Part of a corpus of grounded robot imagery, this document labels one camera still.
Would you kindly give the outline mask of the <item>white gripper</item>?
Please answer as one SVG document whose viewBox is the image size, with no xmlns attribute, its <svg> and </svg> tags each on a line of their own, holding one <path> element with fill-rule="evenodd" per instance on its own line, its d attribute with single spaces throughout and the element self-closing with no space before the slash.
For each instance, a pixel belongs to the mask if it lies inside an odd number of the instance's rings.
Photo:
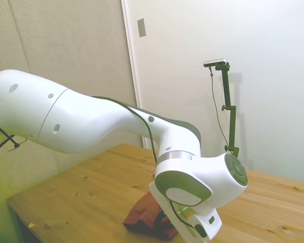
<svg viewBox="0 0 304 243">
<path fill-rule="evenodd" d="M 149 184 L 149 191 L 162 208 L 154 220 L 154 227 L 168 227 L 169 220 L 184 241 L 208 241 L 208 236 L 202 237 L 195 226 L 202 223 L 197 219 L 197 213 L 188 206 L 171 203 L 157 189 L 155 182 Z"/>
</svg>

